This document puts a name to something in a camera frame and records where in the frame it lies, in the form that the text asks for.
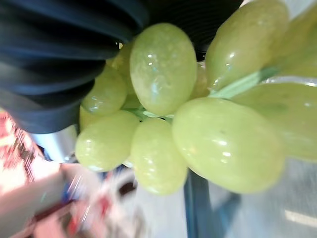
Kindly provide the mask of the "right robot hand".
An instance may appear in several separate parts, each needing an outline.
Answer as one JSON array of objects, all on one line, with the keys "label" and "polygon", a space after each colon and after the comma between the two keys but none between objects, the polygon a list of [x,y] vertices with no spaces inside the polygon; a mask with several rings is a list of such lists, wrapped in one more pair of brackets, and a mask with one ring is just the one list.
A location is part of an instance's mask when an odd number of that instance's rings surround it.
[{"label": "right robot hand", "polygon": [[45,155],[74,163],[80,102],[106,60],[148,25],[180,27],[202,59],[239,0],[3,0],[0,106]]}]

